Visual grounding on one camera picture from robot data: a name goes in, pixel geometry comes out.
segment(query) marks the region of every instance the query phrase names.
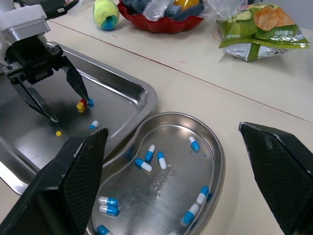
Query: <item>toy ball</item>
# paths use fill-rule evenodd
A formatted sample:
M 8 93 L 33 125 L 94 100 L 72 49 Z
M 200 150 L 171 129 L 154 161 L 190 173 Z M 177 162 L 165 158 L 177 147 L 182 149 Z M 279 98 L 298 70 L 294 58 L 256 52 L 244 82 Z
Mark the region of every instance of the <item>toy ball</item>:
M 111 0 L 96 0 L 93 7 L 93 20 L 103 30 L 112 30 L 119 19 L 117 6 Z

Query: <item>kidney-shaped tray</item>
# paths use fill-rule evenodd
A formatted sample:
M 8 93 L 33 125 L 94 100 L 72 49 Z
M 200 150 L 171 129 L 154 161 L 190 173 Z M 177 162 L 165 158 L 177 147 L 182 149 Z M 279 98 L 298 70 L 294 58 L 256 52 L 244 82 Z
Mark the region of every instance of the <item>kidney-shaped tray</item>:
M 191 148 L 193 136 L 201 149 Z M 156 146 L 148 173 L 135 165 L 145 159 L 150 145 Z M 157 152 L 164 153 L 167 169 L 162 170 Z M 215 134 L 199 120 L 180 113 L 161 113 L 146 119 L 128 144 L 103 167 L 97 196 L 117 198 L 117 217 L 101 214 L 95 202 L 87 227 L 94 234 L 99 225 L 114 235 L 196 235 L 208 222 L 220 196 L 225 172 L 222 146 Z M 195 219 L 181 224 L 196 203 L 203 186 L 209 195 Z

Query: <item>green bag of chips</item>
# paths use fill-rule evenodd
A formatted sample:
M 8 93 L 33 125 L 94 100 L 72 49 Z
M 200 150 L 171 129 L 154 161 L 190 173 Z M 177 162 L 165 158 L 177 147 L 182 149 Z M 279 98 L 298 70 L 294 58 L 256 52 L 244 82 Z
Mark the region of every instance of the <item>green bag of chips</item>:
M 258 3 L 227 21 L 217 21 L 224 37 L 220 48 L 245 61 L 309 48 L 293 19 L 278 5 Z

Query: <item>capsule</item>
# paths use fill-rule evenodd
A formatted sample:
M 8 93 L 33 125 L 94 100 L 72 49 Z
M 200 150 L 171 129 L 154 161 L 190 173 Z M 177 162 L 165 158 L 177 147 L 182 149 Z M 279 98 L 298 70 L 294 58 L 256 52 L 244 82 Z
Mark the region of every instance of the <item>capsule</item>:
M 113 207 L 118 207 L 119 205 L 118 200 L 112 197 L 98 197 L 98 203 L 101 205 L 108 205 Z
M 157 153 L 157 159 L 158 159 L 158 162 L 160 163 L 161 168 L 165 170 L 167 167 L 167 164 L 166 164 L 163 152 Z
M 148 150 L 148 152 L 146 153 L 146 156 L 145 156 L 145 160 L 147 162 L 151 161 L 152 158 L 153 158 L 153 154 L 155 153 L 155 149 L 156 147 L 152 144 Z
M 88 102 L 88 106 L 89 106 L 89 107 L 93 107 L 93 106 L 94 106 L 93 99 L 89 98 L 88 101 L 89 101 L 89 102 Z
M 80 101 L 80 102 L 76 105 L 76 108 L 77 108 L 77 109 L 82 109 L 83 106 L 84 106 L 84 103 Z
M 90 125 L 89 129 L 96 128 L 99 125 L 98 121 L 93 121 L 92 124 Z
M 191 208 L 189 209 L 189 211 L 187 211 L 187 213 L 185 214 L 184 218 L 182 219 L 183 223 L 185 225 L 190 224 L 190 222 L 194 219 L 194 217 L 196 216 L 197 212 L 199 210 L 199 206 L 198 204 L 193 204 L 191 206 Z
M 140 158 L 136 158 L 135 160 L 135 164 L 141 168 L 143 168 L 144 170 L 146 170 L 147 172 L 152 171 L 152 166 L 150 166 L 149 164 L 145 163 L 142 159 Z
M 99 235 L 113 235 L 106 227 L 104 227 L 104 225 L 100 225 L 97 232 Z
M 200 150 L 200 145 L 198 144 L 198 142 L 196 141 L 196 139 L 194 137 L 189 137 L 189 142 L 191 143 L 192 148 L 198 152 Z
M 199 194 L 199 196 L 197 198 L 197 203 L 199 205 L 202 205 L 204 203 L 205 198 L 207 197 L 208 193 L 209 193 L 209 188 L 207 186 L 204 186 L 201 189 L 200 194 Z
M 117 216 L 119 214 L 119 209 L 113 206 L 101 205 L 99 207 L 99 211 L 103 214 L 109 214 L 113 216 Z
M 84 106 L 87 105 L 87 102 L 84 99 L 81 99 L 80 102 L 82 102 L 84 104 Z

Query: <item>metal tray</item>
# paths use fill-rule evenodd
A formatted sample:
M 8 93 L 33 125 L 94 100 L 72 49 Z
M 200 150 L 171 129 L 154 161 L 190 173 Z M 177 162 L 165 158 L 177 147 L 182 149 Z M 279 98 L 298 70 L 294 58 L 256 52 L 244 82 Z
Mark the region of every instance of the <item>metal tray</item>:
M 94 120 L 107 126 L 110 136 L 106 157 L 157 104 L 157 94 L 149 84 L 60 46 L 83 76 L 95 106 L 80 114 L 76 108 L 80 96 L 66 82 L 63 71 L 55 72 L 33 86 L 60 120 L 54 123 L 29 108 L 9 79 L 0 75 L 0 136 L 3 137 L 0 148 L 6 149 L 6 154 L 0 156 L 0 177 L 18 194 L 23 193 L 38 170 L 56 156 L 73 133 L 89 128 Z M 61 137 L 55 135 L 58 130 Z
M 188 141 L 194 136 L 201 149 L 194 152 Z M 140 170 L 134 159 L 144 159 L 150 145 L 156 146 L 150 163 L 153 170 Z M 162 170 L 157 152 L 165 155 L 168 167 Z M 87 227 L 89 235 L 103 224 L 114 235 L 199 234 L 210 218 L 220 196 L 225 172 L 222 146 L 215 134 L 199 120 L 180 113 L 162 113 L 146 119 L 130 142 L 103 167 L 97 196 L 120 200 L 117 217 L 99 212 L 95 202 Z M 193 223 L 181 220 L 196 203 L 203 186 L 210 194 Z

